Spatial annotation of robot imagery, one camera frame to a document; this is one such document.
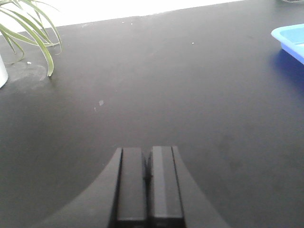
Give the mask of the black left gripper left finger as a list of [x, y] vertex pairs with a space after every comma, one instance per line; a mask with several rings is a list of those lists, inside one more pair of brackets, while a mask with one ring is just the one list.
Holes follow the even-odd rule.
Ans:
[[118, 148], [95, 181], [37, 228], [145, 228], [145, 158], [140, 148]]

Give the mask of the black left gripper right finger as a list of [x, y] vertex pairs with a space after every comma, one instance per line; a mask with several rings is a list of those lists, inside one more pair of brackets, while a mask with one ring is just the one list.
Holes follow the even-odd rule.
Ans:
[[149, 157], [150, 228], [228, 228], [186, 168], [178, 148], [154, 146]]

